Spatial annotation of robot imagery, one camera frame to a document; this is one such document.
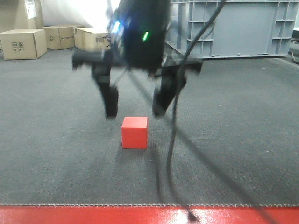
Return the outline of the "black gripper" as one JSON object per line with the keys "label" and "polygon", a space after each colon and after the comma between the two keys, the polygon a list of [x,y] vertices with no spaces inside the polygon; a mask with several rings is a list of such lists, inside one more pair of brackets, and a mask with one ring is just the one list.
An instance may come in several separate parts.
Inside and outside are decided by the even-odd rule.
{"label": "black gripper", "polygon": [[164,116],[174,99],[178,85],[178,69],[201,71],[202,60],[174,59],[165,53],[165,41],[170,24],[168,0],[121,0],[112,12],[107,35],[109,45],[103,50],[76,50],[71,58],[73,69],[92,65],[92,77],[102,95],[106,118],[116,118],[119,92],[110,85],[111,66],[138,68],[156,73],[161,71],[160,88],[155,88],[152,110],[154,116]]}

